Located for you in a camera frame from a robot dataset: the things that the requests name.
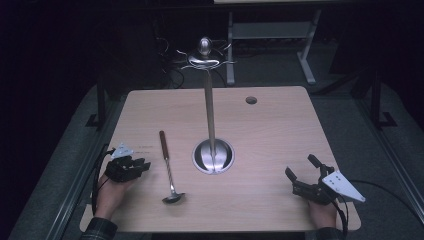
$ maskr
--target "metal frame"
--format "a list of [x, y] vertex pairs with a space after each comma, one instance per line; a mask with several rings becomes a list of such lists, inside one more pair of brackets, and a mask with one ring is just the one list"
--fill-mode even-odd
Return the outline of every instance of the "metal frame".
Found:
[[[314, 75], [307, 61], [308, 53], [318, 26], [321, 10], [316, 10], [312, 21], [308, 22], [277, 22], [277, 23], [234, 23], [233, 13], [228, 19], [228, 48], [227, 60], [233, 61], [233, 39], [263, 39], [263, 38], [305, 38], [306, 44], [297, 53], [300, 65], [310, 85], [316, 84]], [[227, 64], [227, 85], [235, 85], [234, 66]]]

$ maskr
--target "human hand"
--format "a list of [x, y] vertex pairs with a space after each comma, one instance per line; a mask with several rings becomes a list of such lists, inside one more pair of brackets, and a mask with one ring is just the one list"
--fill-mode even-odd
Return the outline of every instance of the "human hand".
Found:
[[116, 208], [124, 199], [125, 192], [134, 185], [136, 179], [118, 183], [102, 175], [98, 182], [97, 209], [94, 217], [111, 220]]
[[337, 210], [333, 204], [321, 205], [308, 201], [309, 215], [317, 229], [324, 227], [336, 228]]

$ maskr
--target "spoon handle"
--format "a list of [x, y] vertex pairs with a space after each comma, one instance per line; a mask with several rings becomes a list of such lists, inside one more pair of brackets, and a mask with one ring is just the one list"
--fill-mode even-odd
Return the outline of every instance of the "spoon handle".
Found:
[[168, 147], [166, 146], [165, 132], [160, 131], [159, 136], [160, 136], [160, 143], [162, 145], [163, 158], [165, 160], [169, 160]]

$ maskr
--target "spoon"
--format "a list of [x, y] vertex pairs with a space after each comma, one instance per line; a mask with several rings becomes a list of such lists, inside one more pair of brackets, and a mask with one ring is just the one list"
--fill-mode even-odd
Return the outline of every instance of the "spoon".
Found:
[[175, 203], [178, 202], [185, 193], [177, 193], [175, 191], [174, 182], [172, 181], [171, 168], [169, 167], [169, 154], [168, 147], [166, 146], [165, 132], [160, 131], [159, 136], [160, 143], [162, 145], [163, 158], [165, 159], [166, 169], [168, 170], [169, 184], [171, 185], [171, 196], [162, 199], [162, 202], [167, 204]]

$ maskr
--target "wooden table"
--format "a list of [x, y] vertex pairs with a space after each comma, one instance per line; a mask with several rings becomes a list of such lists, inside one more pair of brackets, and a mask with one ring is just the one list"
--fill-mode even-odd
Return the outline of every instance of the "wooden table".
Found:
[[[192, 163], [192, 152], [208, 138], [203, 89], [133, 91], [129, 94], [110, 148], [121, 142], [133, 158], [151, 162], [129, 190], [113, 221], [124, 232], [262, 232], [314, 229], [306, 202], [293, 195], [284, 170], [300, 181], [317, 183], [319, 170], [307, 160], [337, 164], [323, 129], [302, 87], [214, 89], [217, 138], [235, 150], [233, 166], [207, 175]], [[250, 105], [246, 98], [257, 103]], [[185, 198], [165, 205], [170, 195], [159, 131], [164, 130], [177, 192]], [[103, 169], [109, 160], [106, 157]], [[360, 227], [349, 204], [349, 228]], [[80, 228], [92, 217], [87, 206]]]

